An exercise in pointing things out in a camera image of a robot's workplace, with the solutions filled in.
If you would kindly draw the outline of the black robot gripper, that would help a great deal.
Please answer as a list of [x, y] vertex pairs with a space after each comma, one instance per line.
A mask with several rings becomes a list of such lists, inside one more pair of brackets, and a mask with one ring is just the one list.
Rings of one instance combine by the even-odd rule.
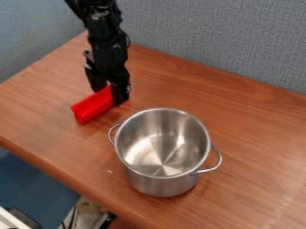
[[120, 28], [122, 11], [116, 0], [63, 0], [84, 24], [94, 64], [86, 62], [86, 77], [91, 89], [99, 92], [111, 82], [114, 105], [130, 99], [131, 76], [124, 63], [128, 59], [130, 38]]

